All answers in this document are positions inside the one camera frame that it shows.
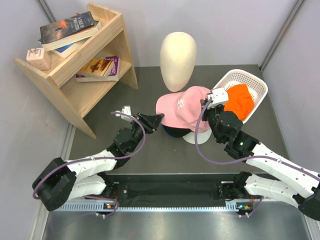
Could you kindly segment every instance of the white wall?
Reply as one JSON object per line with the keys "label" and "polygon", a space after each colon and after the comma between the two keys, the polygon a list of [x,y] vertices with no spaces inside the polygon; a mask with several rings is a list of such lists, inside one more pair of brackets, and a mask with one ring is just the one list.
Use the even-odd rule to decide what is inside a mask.
{"label": "white wall", "polygon": [[13,62],[37,46],[48,23],[36,1],[6,0],[0,22],[0,239],[24,240],[39,204],[31,185],[60,155],[67,121]]}
{"label": "white wall", "polygon": [[292,160],[320,172],[320,2],[308,0],[264,71]]}
{"label": "white wall", "polygon": [[[57,20],[89,0],[46,0]],[[196,65],[261,64],[296,0],[96,0],[123,13],[134,64],[159,66],[165,36],[186,32]]]}

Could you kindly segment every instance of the book cover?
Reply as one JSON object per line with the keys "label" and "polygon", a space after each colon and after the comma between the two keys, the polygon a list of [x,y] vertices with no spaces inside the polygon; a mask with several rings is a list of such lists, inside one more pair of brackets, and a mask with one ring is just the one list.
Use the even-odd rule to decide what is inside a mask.
{"label": "book cover", "polygon": [[49,44],[63,39],[84,28],[95,24],[91,12],[87,11],[66,19],[56,21],[40,27],[41,44]]}
{"label": "book cover", "polygon": [[118,81],[119,80],[119,67],[120,67],[120,58],[118,56],[107,56],[105,59],[113,61],[114,64],[110,70],[106,79],[99,79],[96,77],[90,77],[80,74],[79,72],[75,75],[77,82],[97,82],[97,81]]}
{"label": "book cover", "polygon": [[107,77],[112,68],[113,61],[105,58],[92,58],[86,65],[84,65],[79,73],[86,76]]}
{"label": "book cover", "polygon": [[66,59],[70,54],[72,54],[74,51],[80,48],[87,40],[88,39],[83,39],[83,40],[68,44],[66,46],[62,46],[60,48],[52,50],[52,52]]}
{"label": "book cover", "polygon": [[108,78],[110,77],[117,77],[119,76],[118,67],[119,67],[119,57],[118,56],[107,56],[105,59],[113,61],[114,65],[111,68],[111,71],[108,75]]}
{"label": "book cover", "polygon": [[58,53],[63,53],[65,50],[67,50],[69,47],[71,47],[74,43],[70,43],[66,46],[62,46],[62,47],[59,47],[57,49],[55,49],[55,51],[57,51]]}

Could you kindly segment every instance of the orange cloth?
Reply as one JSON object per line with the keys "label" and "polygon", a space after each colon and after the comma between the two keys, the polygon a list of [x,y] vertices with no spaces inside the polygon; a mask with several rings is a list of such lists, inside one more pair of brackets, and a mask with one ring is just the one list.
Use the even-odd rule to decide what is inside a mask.
{"label": "orange cloth", "polygon": [[238,84],[227,91],[229,101],[224,105],[224,111],[234,112],[235,115],[243,121],[254,108],[254,101],[250,95],[247,85]]}

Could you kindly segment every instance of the book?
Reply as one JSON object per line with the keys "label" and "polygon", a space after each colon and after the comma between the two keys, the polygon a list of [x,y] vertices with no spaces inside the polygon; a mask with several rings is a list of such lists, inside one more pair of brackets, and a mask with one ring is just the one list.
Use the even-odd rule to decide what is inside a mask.
{"label": "book", "polygon": [[76,14],[40,27],[41,44],[53,43],[95,24],[91,12]]}
{"label": "book", "polygon": [[113,67],[114,62],[105,58],[94,57],[87,62],[79,71],[80,75],[106,79]]}
{"label": "book", "polygon": [[55,50],[52,50],[53,53],[57,54],[58,56],[66,59],[70,54],[76,51],[78,48],[82,46],[86,42],[87,39],[83,39],[66,46],[59,47]]}
{"label": "book", "polygon": [[43,43],[42,38],[39,40],[42,47],[47,51],[52,51],[61,47],[64,47],[69,44],[73,44],[75,42],[81,41],[83,39],[87,39],[92,37],[96,32],[98,32],[101,29],[101,24],[98,21],[95,21],[92,26],[86,27],[82,29],[81,31],[78,31],[74,34],[71,34],[69,36],[66,36],[62,39],[59,39],[57,41],[53,41],[50,43]]}
{"label": "book", "polygon": [[100,81],[119,81],[119,67],[120,67],[120,58],[118,56],[107,56],[105,59],[113,61],[113,67],[111,68],[110,73],[108,74],[106,79],[96,78],[96,77],[88,77],[81,74],[76,74],[75,79],[79,83],[86,82],[100,82]]}

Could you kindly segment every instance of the pink baseball cap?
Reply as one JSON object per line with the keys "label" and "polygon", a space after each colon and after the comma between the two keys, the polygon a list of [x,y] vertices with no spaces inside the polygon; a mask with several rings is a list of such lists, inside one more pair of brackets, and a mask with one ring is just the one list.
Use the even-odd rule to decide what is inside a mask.
{"label": "pink baseball cap", "polygon": [[[171,128],[196,130],[201,113],[201,99],[206,99],[210,89],[203,86],[192,86],[183,92],[175,92],[161,96],[156,102],[157,114],[164,114],[162,124]],[[210,129],[207,121],[201,121],[199,133]]]}

